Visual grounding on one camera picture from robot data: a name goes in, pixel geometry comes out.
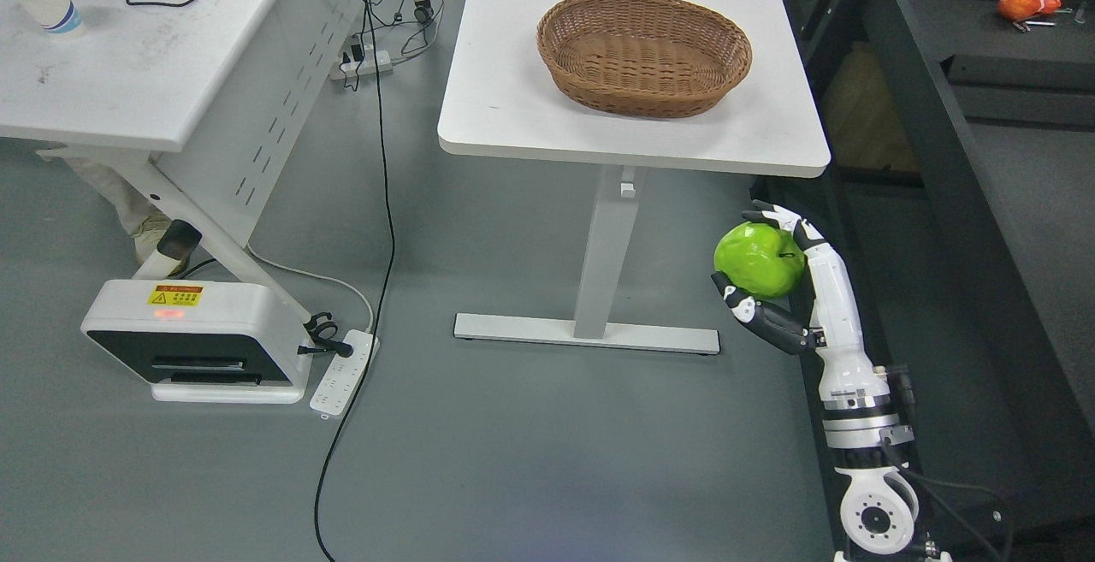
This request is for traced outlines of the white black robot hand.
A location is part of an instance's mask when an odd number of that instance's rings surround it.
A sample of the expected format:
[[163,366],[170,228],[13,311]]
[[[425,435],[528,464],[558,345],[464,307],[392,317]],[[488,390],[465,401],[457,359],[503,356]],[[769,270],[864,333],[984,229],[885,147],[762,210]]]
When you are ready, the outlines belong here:
[[781,306],[724,272],[711,278],[731,316],[756,336],[789,355],[816,352],[825,362],[819,397],[832,411],[879,409],[891,402],[891,387],[873,370],[864,346],[858,308],[843,259],[809,220],[779,204],[752,200],[748,222],[789,232],[804,251],[812,284],[810,324],[804,325]]

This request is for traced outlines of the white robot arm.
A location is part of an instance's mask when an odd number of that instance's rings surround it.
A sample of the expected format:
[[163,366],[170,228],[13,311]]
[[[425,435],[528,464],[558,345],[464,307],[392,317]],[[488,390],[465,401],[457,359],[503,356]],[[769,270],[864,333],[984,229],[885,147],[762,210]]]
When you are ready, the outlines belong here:
[[920,519],[917,489],[904,475],[914,431],[891,399],[863,392],[826,399],[825,435],[837,474],[849,478],[835,561],[950,561]]

